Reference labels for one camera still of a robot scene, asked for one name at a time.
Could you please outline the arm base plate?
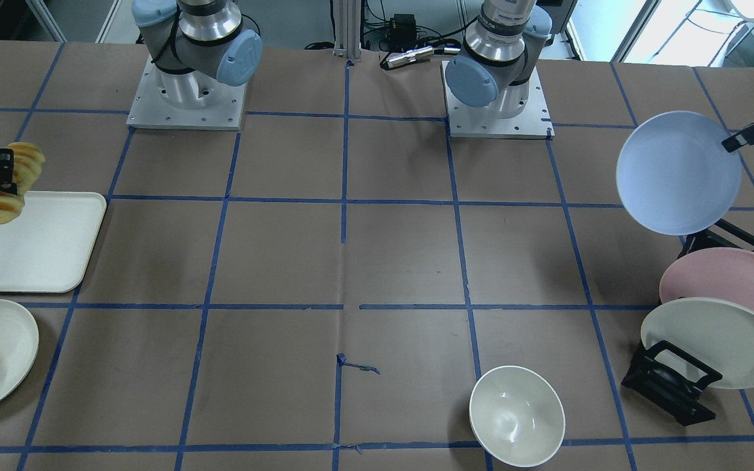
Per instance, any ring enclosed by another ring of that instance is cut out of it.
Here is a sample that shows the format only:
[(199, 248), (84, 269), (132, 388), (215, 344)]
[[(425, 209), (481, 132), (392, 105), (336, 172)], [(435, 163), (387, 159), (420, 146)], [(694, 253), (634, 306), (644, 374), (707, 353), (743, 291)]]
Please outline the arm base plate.
[(538, 69), (521, 86), (509, 86), (487, 107), (469, 107), (446, 83), (444, 96), (452, 137), (550, 139), (556, 135)]
[(149, 130), (239, 131), (247, 86), (233, 87), (199, 71), (172, 75), (145, 65), (126, 125)]

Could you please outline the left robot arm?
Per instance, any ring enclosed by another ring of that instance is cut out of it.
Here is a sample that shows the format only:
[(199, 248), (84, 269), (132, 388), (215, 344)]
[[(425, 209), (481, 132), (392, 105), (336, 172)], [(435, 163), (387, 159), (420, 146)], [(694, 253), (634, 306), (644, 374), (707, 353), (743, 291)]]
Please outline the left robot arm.
[(454, 137), (539, 140), (554, 136), (537, 62), (552, 21), (533, 1), (485, 1), (461, 50), (442, 65)]

